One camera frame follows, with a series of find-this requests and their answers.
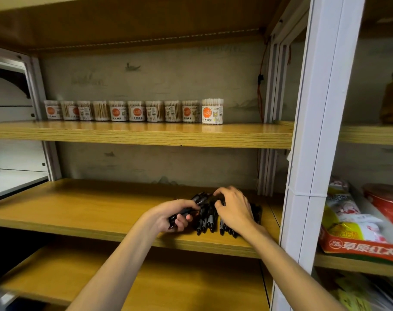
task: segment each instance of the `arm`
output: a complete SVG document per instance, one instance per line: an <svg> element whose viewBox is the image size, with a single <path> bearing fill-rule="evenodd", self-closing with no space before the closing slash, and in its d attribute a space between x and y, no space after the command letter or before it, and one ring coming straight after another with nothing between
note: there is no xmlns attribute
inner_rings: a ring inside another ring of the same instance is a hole
<svg viewBox="0 0 393 311"><path fill-rule="evenodd" d="M75 298L67 311L120 311L153 241L168 232L168 217L185 207L199 210L195 202L175 200L162 203L143 214L129 233ZM183 231L191 215L178 215L177 230Z"/></svg>
<svg viewBox="0 0 393 311"><path fill-rule="evenodd" d="M225 205L215 203L224 222L251 244L293 310L344 311L343 306L316 282L278 244L266 229L255 223L247 198L234 187L219 188Z"/></svg>

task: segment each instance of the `product label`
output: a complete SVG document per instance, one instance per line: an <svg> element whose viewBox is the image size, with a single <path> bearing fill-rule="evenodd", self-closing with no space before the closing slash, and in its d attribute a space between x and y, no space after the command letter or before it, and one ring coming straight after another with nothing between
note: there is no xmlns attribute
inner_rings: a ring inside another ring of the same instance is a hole
<svg viewBox="0 0 393 311"><path fill-rule="evenodd" d="M158 108L157 107L146 107L147 121L158 122Z"/></svg>
<svg viewBox="0 0 393 311"><path fill-rule="evenodd" d="M78 120L79 113L77 106L66 106L68 109L68 117L65 117L66 120Z"/></svg>
<svg viewBox="0 0 393 311"><path fill-rule="evenodd" d="M130 121L145 121L146 120L146 107L130 107Z"/></svg>
<svg viewBox="0 0 393 311"><path fill-rule="evenodd" d="M61 113L60 106L45 106L47 118L49 120L62 120L63 114Z"/></svg>
<svg viewBox="0 0 393 311"><path fill-rule="evenodd" d="M199 122L199 106L183 106L182 114L184 122Z"/></svg>
<svg viewBox="0 0 393 311"><path fill-rule="evenodd" d="M111 107L110 113L112 121L126 121L126 107Z"/></svg>
<svg viewBox="0 0 393 311"><path fill-rule="evenodd" d="M222 106L202 106L202 123L222 124L223 123L223 107Z"/></svg>
<svg viewBox="0 0 393 311"><path fill-rule="evenodd" d="M180 120L179 114L175 106L165 106L165 115L167 122L176 122Z"/></svg>
<svg viewBox="0 0 393 311"><path fill-rule="evenodd" d="M81 121L91 121L92 115L90 113L89 107L79 107L78 112L80 112L80 120Z"/></svg>

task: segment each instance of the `cotton swab container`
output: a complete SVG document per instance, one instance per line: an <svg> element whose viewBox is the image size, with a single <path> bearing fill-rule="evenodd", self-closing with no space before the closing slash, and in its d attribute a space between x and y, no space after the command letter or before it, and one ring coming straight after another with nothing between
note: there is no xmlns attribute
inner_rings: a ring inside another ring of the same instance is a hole
<svg viewBox="0 0 393 311"><path fill-rule="evenodd" d="M110 108L107 100L96 100L93 102L93 109L96 121L109 121Z"/></svg>
<svg viewBox="0 0 393 311"><path fill-rule="evenodd" d="M165 121L182 121L182 103L179 100L165 102Z"/></svg>
<svg viewBox="0 0 393 311"><path fill-rule="evenodd" d="M110 115L113 122L124 122L129 120L126 102L109 100Z"/></svg>
<svg viewBox="0 0 393 311"><path fill-rule="evenodd" d="M56 100L44 100L45 111L47 119L49 120L62 120L63 113L61 111L60 102Z"/></svg>
<svg viewBox="0 0 393 311"><path fill-rule="evenodd" d="M202 100L202 123L223 124L224 99Z"/></svg>
<svg viewBox="0 0 393 311"><path fill-rule="evenodd" d="M148 122L163 122L165 119L163 102L160 100L146 102L146 115Z"/></svg>
<svg viewBox="0 0 393 311"><path fill-rule="evenodd" d="M94 120L93 105L90 101L80 100L77 102L78 112L80 114L80 121Z"/></svg>
<svg viewBox="0 0 393 311"><path fill-rule="evenodd" d="M199 100L184 100L182 102L182 121L185 123L201 122L201 103Z"/></svg>
<svg viewBox="0 0 393 311"><path fill-rule="evenodd" d="M60 103L65 120L78 120L80 118L76 102L63 101Z"/></svg>
<svg viewBox="0 0 393 311"><path fill-rule="evenodd" d="M128 101L129 120L131 122L146 121L146 103L139 101Z"/></svg>

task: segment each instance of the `red packaging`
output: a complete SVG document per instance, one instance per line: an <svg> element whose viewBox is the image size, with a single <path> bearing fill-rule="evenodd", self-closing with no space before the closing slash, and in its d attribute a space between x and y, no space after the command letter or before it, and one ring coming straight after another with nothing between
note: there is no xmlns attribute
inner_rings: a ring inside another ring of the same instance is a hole
<svg viewBox="0 0 393 311"><path fill-rule="evenodd" d="M393 185L368 183L362 188L365 198L393 224Z"/></svg>

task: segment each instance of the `hand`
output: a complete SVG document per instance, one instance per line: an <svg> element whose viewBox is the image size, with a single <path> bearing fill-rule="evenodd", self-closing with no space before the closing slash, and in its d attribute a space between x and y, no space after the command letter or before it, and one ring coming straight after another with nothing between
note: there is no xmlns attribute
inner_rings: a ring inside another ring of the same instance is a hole
<svg viewBox="0 0 393 311"><path fill-rule="evenodd" d="M225 205L218 200L215 208L225 224L242 235L248 225L255 225L251 212L250 203L244 194L234 187L221 187L214 192L214 195L222 193L225 197Z"/></svg>
<svg viewBox="0 0 393 311"><path fill-rule="evenodd" d="M192 207L196 211L200 210L200 207L192 200L173 200L159 204L149 210L156 216L155 225L159 232L180 232L184 231L185 227L193 220L192 215L187 215L186 218L181 214L178 214L175 224L178 226L176 229L169 229L168 218L176 213L179 213L186 207Z"/></svg>

